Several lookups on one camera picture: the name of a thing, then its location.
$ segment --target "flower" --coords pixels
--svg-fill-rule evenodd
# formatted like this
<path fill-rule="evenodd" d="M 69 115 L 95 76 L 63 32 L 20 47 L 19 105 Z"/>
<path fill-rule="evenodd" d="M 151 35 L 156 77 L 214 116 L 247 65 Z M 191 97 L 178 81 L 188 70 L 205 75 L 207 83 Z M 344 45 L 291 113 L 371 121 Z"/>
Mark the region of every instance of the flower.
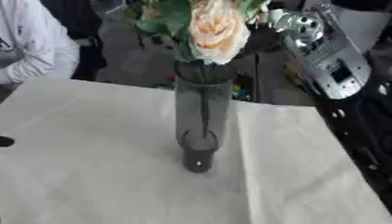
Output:
<path fill-rule="evenodd" d="M 232 0 L 195 0 L 189 33 L 193 56 L 218 65 L 232 60 L 250 35 Z"/>

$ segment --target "glass vase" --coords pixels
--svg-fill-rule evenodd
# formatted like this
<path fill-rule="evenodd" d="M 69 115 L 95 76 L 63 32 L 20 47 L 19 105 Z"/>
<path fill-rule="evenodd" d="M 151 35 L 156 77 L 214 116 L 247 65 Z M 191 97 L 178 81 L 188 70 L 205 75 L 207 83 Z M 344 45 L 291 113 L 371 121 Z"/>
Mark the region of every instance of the glass vase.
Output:
<path fill-rule="evenodd" d="M 190 172 L 207 172 L 222 146 L 233 91 L 230 66 L 176 65 L 176 135 Z"/>

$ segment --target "white shirt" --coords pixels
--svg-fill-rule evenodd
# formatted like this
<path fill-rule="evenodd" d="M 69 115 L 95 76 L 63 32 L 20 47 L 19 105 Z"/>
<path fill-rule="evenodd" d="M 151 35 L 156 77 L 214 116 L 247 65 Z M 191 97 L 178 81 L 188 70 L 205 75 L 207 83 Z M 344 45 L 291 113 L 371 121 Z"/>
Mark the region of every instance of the white shirt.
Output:
<path fill-rule="evenodd" d="M 0 0 L 0 84 L 70 78 L 79 46 L 39 0 Z"/>

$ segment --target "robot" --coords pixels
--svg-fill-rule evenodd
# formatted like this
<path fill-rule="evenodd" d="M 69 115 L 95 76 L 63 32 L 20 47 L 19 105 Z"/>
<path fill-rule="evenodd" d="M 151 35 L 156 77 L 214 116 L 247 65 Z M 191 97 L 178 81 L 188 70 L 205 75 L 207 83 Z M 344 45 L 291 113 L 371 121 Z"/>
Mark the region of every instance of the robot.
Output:
<path fill-rule="evenodd" d="M 318 112 L 392 211 L 392 76 L 376 73 L 330 4 L 270 10 L 268 24 L 300 64 Z"/>

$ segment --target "white tablecloth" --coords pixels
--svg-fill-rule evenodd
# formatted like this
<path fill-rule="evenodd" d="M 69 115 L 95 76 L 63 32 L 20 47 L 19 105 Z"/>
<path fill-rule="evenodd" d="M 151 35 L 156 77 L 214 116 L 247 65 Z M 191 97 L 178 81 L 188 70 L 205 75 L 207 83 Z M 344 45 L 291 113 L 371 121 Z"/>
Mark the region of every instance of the white tablecloth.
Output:
<path fill-rule="evenodd" d="M 181 166 L 170 91 L 36 79 L 0 106 L 3 223 L 391 223 L 312 108 L 234 103 L 207 174 Z"/>

